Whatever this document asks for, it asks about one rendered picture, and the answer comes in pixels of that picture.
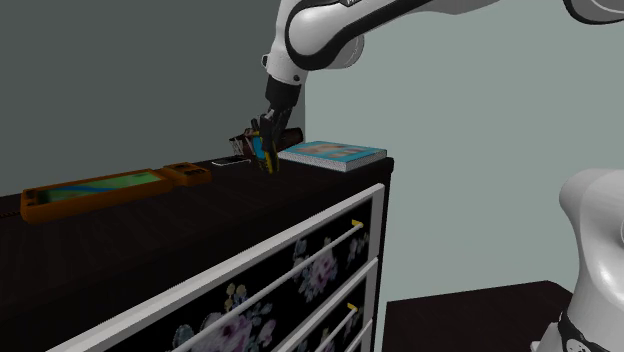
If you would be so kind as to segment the small orange box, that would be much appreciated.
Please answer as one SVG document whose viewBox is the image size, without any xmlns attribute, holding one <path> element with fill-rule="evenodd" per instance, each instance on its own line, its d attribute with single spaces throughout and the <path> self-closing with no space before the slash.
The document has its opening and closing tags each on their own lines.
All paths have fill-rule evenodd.
<svg viewBox="0 0 624 352">
<path fill-rule="evenodd" d="M 166 165 L 157 172 L 171 180 L 175 187 L 192 187 L 212 181 L 210 170 L 188 162 Z"/>
</svg>

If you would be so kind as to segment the black floral chest of drawers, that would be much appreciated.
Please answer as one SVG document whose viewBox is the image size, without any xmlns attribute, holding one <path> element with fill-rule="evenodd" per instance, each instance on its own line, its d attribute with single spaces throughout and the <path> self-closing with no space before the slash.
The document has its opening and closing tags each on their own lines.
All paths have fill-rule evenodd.
<svg viewBox="0 0 624 352">
<path fill-rule="evenodd" d="M 216 167 L 210 183 L 31 225 L 0 197 L 0 352 L 46 352 L 375 184 L 385 158 L 348 173 L 282 162 Z"/>
</svg>

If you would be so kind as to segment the teal book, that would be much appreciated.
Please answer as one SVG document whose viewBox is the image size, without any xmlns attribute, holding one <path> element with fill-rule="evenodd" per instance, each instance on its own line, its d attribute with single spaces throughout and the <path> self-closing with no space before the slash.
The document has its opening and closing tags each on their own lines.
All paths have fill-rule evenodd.
<svg viewBox="0 0 624 352">
<path fill-rule="evenodd" d="M 387 157 L 387 150 L 326 141 L 294 145 L 278 153 L 281 160 L 349 172 Z"/>
</svg>

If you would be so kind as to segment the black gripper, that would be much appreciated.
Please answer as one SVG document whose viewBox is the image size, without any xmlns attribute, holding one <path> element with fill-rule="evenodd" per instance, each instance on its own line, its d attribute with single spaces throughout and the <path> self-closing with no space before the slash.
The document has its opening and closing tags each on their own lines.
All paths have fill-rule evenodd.
<svg viewBox="0 0 624 352">
<path fill-rule="evenodd" d="M 269 110 L 251 120 L 251 138 L 255 145 L 263 147 L 269 154 L 275 154 L 284 144 L 284 131 L 290 120 L 292 111 L 299 100 L 300 85 L 281 82 L 272 76 L 267 79 L 265 98 L 269 102 Z"/>
</svg>

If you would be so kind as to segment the dark robot stand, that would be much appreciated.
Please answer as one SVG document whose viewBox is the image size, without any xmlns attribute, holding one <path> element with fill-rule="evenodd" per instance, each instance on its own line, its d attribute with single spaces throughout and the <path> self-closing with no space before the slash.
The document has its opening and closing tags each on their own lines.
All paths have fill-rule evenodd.
<svg viewBox="0 0 624 352">
<path fill-rule="evenodd" d="M 381 352 L 531 352 L 571 297 L 539 281 L 390 301 Z"/>
</svg>

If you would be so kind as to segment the blue and yellow tool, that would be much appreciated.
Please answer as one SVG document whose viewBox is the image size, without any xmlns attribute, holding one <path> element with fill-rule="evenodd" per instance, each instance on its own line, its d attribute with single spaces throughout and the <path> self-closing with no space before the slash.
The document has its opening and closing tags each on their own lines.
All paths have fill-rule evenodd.
<svg viewBox="0 0 624 352">
<path fill-rule="evenodd" d="M 276 145 L 271 136 L 266 137 L 260 131 L 252 131 L 251 149 L 260 168 L 269 173 L 274 174 L 279 171 L 279 158 L 276 151 Z"/>
</svg>

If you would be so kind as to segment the orange tray with green inside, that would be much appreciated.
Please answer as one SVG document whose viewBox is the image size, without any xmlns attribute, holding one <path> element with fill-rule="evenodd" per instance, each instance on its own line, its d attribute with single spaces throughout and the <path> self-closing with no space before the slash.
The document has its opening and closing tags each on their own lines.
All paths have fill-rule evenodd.
<svg viewBox="0 0 624 352">
<path fill-rule="evenodd" d="M 46 223 L 170 192 L 172 180 L 152 169 L 25 189 L 20 214 L 29 224 Z"/>
</svg>

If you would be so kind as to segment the black smartphone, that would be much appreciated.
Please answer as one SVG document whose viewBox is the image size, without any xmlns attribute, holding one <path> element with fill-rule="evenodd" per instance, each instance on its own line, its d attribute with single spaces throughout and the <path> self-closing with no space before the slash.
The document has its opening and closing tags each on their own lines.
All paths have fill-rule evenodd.
<svg viewBox="0 0 624 352">
<path fill-rule="evenodd" d="M 228 157 L 222 157 L 219 159 L 214 159 L 211 161 L 212 165 L 215 166 L 219 166 L 219 167 L 225 167 L 225 166 L 230 166 L 230 165 L 235 165 L 235 164 L 241 164 L 241 163 L 250 163 L 251 160 L 247 157 L 244 156 L 240 156 L 240 155 L 234 155 L 234 156 L 228 156 Z"/>
</svg>

